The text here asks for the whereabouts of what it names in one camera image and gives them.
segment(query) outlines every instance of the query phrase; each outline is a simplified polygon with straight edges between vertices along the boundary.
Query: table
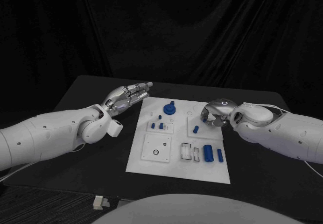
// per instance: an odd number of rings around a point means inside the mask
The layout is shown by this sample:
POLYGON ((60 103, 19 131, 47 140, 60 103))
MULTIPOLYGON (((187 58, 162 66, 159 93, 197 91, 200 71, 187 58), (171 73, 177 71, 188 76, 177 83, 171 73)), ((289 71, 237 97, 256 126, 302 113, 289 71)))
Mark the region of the table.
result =
MULTIPOLYGON (((102 104, 110 91, 142 81, 80 76, 55 111, 102 104)), ((161 98, 210 102, 228 98, 273 104, 289 109, 276 92, 155 83, 151 95, 161 98)), ((323 180, 303 161, 292 159, 259 144, 244 141, 231 126, 223 129, 231 184, 127 173, 127 161, 142 103, 116 117, 125 129, 117 138, 106 135, 77 153, 42 161, 18 172, 9 186, 90 193, 132 200, 162 194, 204 194, 256 204, 295 218, 323 220, 323 180)))

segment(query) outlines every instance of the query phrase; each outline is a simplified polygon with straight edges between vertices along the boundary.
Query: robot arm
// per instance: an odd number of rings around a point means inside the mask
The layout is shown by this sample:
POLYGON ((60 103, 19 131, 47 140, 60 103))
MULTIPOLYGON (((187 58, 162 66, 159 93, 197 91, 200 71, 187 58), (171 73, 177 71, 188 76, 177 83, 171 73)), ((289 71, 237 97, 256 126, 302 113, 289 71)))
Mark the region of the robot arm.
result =
POLYGON ((208 125, 226 126, 251 143, 260 143, 280 154, 323 164, 323 121, 293 113, 275 114, 260 105, 237 105, 227 99, 214 100, 202 111, 208 125), (208 114, 217 119, 208 121, 208 114))
POLYGON ((117 137, 123 125, 113 119, 149 97, 153 83, 122 86, 102 105, 35 116, 0 130, 0 171, 53 159, 81 144, 99 142, 106 133, 117 137))

